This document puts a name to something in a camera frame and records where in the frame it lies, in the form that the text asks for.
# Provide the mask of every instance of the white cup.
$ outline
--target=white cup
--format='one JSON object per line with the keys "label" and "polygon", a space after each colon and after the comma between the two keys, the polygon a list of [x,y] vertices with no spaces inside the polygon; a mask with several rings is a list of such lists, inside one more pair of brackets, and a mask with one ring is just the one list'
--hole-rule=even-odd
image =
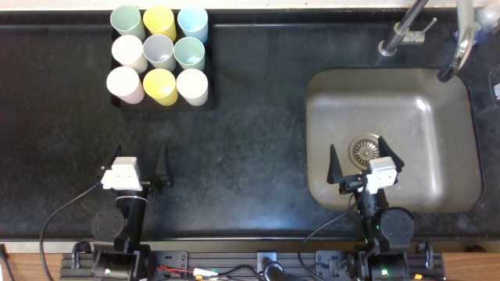
{"label": "white cup", "polygon": [[138,73],[128,66],[120,66],[111,70],[106,79],[106,86],[111,94],[131,105],[144,98],[144,89]]}
{"label": "white cup", "polygon": [[183,69],[205,68],[205,46],[194,37],[184,37],[173,47],[173,55]]}
{"label": "white cup", "polygon": [[177,22],[184,34],[205,43],[209,38],[209,15],[202,8],[185,8],[179,12]]}
{"label": "white cup", "polygon": [[186,69],[177,77],[177,91],[190,105],[204,105],[209,98],[209,81],[202,71]]}
{"label": "white cup", "polygon": [[173,57],[173,43],[165,35],[157,34],[144,41],[144,56],[158,69],[173,71],[176,63]]}
{"label": "white cup", "polygon": [[112,11],[109,18],[111,25],[121,35],[134,35],[141,39],[146,38],[141,12],[132,5],[123,5]]}
{"label": "white cup", "polygon": [[148,60],[142,54],[142,42],[134,35],[118,37],[112,44],[111,53],[122,66],[129,66],[137,73],[148,68]]}

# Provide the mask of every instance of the faucet base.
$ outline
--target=faucet base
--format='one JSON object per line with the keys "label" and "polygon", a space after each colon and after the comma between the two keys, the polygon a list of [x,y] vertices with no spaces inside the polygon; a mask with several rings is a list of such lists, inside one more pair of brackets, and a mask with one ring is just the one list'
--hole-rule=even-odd
{"label": "faucet base", "polygon": [[384,56],[393,56],[396,54],[396,51],[398,50],[397,48],[394,49],[394,51],[392,52],[388,52],[386,50],[384,50],[384,48],[382,47],[384,45],[384,40],[382,40],[379,44],[378,44],[378,51],[384,55]]}

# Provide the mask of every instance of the yellow cup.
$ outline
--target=yellow cup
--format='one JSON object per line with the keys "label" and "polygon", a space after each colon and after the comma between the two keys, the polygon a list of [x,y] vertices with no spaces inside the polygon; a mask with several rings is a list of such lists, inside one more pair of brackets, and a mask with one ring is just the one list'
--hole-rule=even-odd
{"label": "yellow cup", "polygon": [[166,69],[154,69],[144,77],[144,90],[160,105],[173,105],[179,94],[175,87],[175,77]]}
{"label": "yellow cup", "polygon": [[151,34],[163,34],[170,40],[175,41],[177,32],[175,31],[175,19],[169,7],[155,6],[147,9],[143,16],[144,25]]}

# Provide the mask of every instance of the black countertop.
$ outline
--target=black countertop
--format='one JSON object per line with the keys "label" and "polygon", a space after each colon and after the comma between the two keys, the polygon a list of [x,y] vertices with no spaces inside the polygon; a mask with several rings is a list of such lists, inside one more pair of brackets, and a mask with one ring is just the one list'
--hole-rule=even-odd
{"label": "black countertop", "polygon": [[[0,238],[32,239],[60,205],[96,181],[118,144],[154,169],[167,145],[174,187],[149,198],[144,238],[304,237],[340,212],[307,187],[305,88],[330,68],[438,68],[455,51],[455,12],[391,58],[377,44],[404,13],[212,12],[216,104],[208,112],[122,112],[110,104],[107,12],[0,15]],[[470,89],[484,195],[469,212],[416,213],[417,238],[500,234],[500,108],[488,73],[500,36],[477,46],[459,76]],[[57,215],[53,239],[89,238],[114,195],[94,191]],[[326,231],[362,237],[349,216]]]}

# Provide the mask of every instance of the black tray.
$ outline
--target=black tray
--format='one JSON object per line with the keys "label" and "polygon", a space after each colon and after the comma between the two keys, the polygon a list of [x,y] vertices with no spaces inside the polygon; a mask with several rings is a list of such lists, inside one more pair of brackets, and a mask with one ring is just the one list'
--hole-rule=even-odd
{"label": "black tray", "polygon": [[[176,24],[176,32],[177,32],[177,38],[173,42],[174,44],[179,41],[181,38],[184,38],[184,33],[182,32],[182,29],[179,27],[179,24],[177,23],[177,14],[178,12],[174,12],[174,18],[175,24]],[[146,39],[151,36],[151,33],[149,32],[148,28],[145,27],[146,30]],[[214,79],[213,79],[213,74],[214,74],[214,67],[213,67],[213,51],[212,51],[212,24],[209,20],[209,38],[207,41],[203,44],[205,46],[205,69],[203,70],[203,73],[206,75],[206,78],[209,81],[209,96],[207,98],[207,101],[204,105],[200,106],[193,106],[190,105],[184,97],[179,94],[179,98],[173,105],[169,106],[163,106],[160,105],[158,102],[156,102],[153,98],[151,98],[148,94],[145,93],[144,99],[135,104],[131,105],[126,103],[125,101],[122,101],[120,98],[115,96],[114,94],[111,94],[111,104],[121,108],[122,110],[127,110],[127,111],[164,111],[164,112],[172,112],[172,111],[206,111],[210,110],[213,105],[215,104],[215,84],[214,84]],[[116,30],[112,30],[112,41],[114,42],[120,34]],[[182,66],[179,65],[178,62],[176,62],[176,68],[172,71],[172,74],[177,78],[179,74],[183,71]],[[117,62],[113,57],[111,57],[111,70],[115,69],[116,67],[121,66],[119,62]],[[148,68],[143,72],[139,74],[139,79],[141,80],[141,83],[143,83],[144,77],[146,74],[153,70],[155,67],[148,62]]]}

